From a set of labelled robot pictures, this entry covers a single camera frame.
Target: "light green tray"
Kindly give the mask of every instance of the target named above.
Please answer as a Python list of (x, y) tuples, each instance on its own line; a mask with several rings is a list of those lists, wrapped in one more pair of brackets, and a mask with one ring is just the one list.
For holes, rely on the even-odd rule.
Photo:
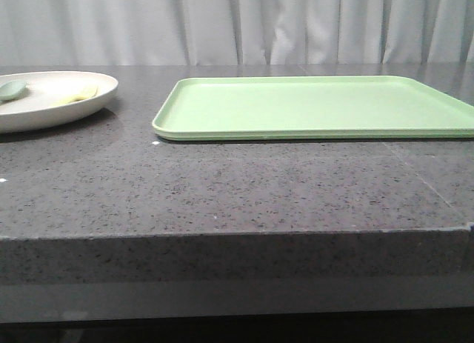
[(152, 122), (176, 141), (474, 137), (474, 107), (398, 76), (185, 79)]

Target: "granite countertop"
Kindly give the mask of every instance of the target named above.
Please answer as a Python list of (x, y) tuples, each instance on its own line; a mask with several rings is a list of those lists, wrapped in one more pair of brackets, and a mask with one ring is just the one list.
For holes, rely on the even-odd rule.
[(87, 70), (118, 94), (0, 135), (0, 284), (438, 275), (474, 269), (474, 141), (178, 143), (150, 125), (188, 77), (399, 75), (474, 104), (474, 64)]

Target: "white curtain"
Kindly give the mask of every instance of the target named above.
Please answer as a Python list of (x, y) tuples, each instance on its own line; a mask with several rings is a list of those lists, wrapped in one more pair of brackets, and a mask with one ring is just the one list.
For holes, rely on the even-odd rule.
[(474, 0), (0, 0), (0, 65), (474, 61)]

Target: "light green spoon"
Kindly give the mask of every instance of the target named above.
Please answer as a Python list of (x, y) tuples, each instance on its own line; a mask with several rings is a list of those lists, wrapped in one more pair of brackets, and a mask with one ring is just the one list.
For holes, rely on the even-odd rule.
[(21, 95), (26, 88), (25, 80), (13, 80), (0, 86), (0, 101), (14, 100)]

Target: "spoon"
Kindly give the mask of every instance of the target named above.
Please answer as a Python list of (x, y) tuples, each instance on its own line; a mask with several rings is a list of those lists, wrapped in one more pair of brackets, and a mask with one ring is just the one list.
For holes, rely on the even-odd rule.
[(77, 94), (65, 97), (64, 99), (55, 102), (51, 106), (62, 106), (63, 104), (70, 104), (71, 102), (90, 99), (97, 94), (97, 89), (98, 88), (96, 85), (87, 85), (83, 87), (82, 90), (80, 90)]
[(0, 101), (14, 100), (20, 96), (26, 88), (25, 80), (13, 80), (0, 86)]

